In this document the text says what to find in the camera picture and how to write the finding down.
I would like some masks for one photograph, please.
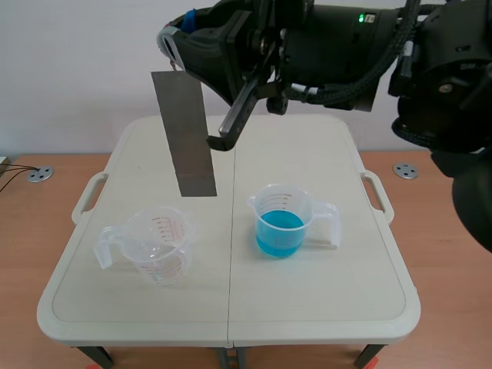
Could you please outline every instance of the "black wire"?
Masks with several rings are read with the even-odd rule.
[[[442,5],[439,4],[422,4],[418,7],[419,15],[429,15],[434,10],[440,8]],[[398,18],[403,16],[405,8],[398,8]]]
[[[485,1],[485,29],[489,33],[492,32],[492,19],[490,19],[490,0]]]
[[[336,105],[343,101],[350,100],[358,96],[361,92],[371,87],[383,73],[393,64],[394,59],[400,54],[404,43],[412,35],[415,22],[418,17],[418,9],[420,0],[407,0],[403,10],[403,18],[398,26],[394,37],[390,44],[383,52],[380,60],[359,80],[349,83],[342,88],[333,88],[328,85],[316,95],[307,97],[307,102],[316,105]],[[295,91],[292,87],[287,87],[285,90],[287,97],[291,100],[301,100],[304,96],[302,92]]]
[[[31,171],[31,170],[32,170],[31,168],[27,168],[27,169],[22,169],[21,171],[18,171],[17,173],[15,173],[15,174],[12,176],[12,178],[10,178],[10,179],[7,181],[7,183],[5,183],[5,184],[4,184],[4,186],[3,186],[2,188],[0,188],[0,192],[2,192],[2,191],[4,190],[4,188],[5,188],[5,187],[7,187],[7,186],[8,186],[8,184],[9,184],[10,182],[12,182],[12,181],[13,181],[13,179],[14,179],[15,177],[17,177],[19,174],[21,174],[21,173],[22,173],[22,172],[24,172],[24,171]]]
[[[5,167],[20,167],[20,168],[28,168],[28,169],[33,169],[35,171],[38,171],[39,168],[33,167],[31,165],[18,165],[18,164],[0,164],[0,166],[5,166]]]
[[[21,171],[22,169],[29,169],[30,171],[39,171],[37,168],[12,168],[12,169],[5,169],[4,171],[0,171],[0,175],[3,175],[7,171]]]

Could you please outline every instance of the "table leg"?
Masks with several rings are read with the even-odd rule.
[[[238,369],[246,369],[246,350],[247,347],[236,347],[236,355],[238,357]]]
[[[221,366],[221,369],[229,369],[228,349],[219,347],[215,350],[217,351],[218,363]]]
[[[374,359],[379,351],[386,346],[385,344],[369,344],[363,349],[361,354],[355,359],[355,367],[357,369],[364,369],[364,367]]]
[[[103,347],[90,346],[90,347],[77,347],[86,356],[90,357],[97,365],[102,369],[111,369],[113,367],[113,360],[111,356],[106,352]]]

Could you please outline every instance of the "white table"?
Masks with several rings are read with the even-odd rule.
[[[209,131],[221,120],[210,117]],[[391,204],[364,170],[345,123],[327,115],[254,116],[236,149],[213,151],[212,160],[218,196],[181,198],[161,118],[125,130],[75,207],[77,226],[39,302],[38,323],[50,338],[102,367],[111,366],[102,346],[371,344],[362,367],[414,329],[420,303],[388,227]],[[384,212],[371,207],[361,177],[373,182]],[[268,183],[297,185],[337,205],[341,247],[314,242],[320,222],[292,257],[263,255],[245,201]],[[197,225],[191,273],[156,287],[116,254],[115,265],[101,270],[92,251],[101,228],[156,204],[180,208]]]

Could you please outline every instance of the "empty measuring cup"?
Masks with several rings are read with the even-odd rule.
[[[328,221],[330,243],[340,246],[340,215],[332,204],[315,201],[306,191],[285,184],[270,184],[248,199],[256,216],[256,241],[265,253],[292,255],[306,229],[318,218]]]
[[[179,210],[159,206],[140,211],[122,225],[103,228],[94,252],[106,269],[113,262],[111,248],[119,248],[147,281],[171,284],[190,267],[192,234]]]

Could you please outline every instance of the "metal grommet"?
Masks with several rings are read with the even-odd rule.
[[[414,179],[418,177],[418,169],[410,163],[397,163],[393,165],[393,171],[398,177]]]
[[[55,169],[49,166],[40,167],[38,171],[30,171],[28,173],[28,181],[32,183],[43,182],[50,178],[53,173],[55,173]]]

